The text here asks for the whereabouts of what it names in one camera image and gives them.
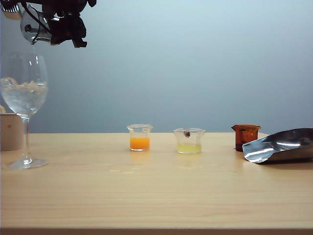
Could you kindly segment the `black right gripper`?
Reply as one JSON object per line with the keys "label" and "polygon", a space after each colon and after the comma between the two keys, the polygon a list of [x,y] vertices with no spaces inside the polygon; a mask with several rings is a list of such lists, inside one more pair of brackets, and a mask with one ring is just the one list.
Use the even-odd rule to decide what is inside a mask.
{"label": "black right gripper", "polygon": [[79,15],[67,15],[63,18],[52,18],[48,21],[49,29],[52,33],[50,44],[59,45],[72,39],[75,48],[85,48],[87,42],[82,37],[86,37],[86,27]]}

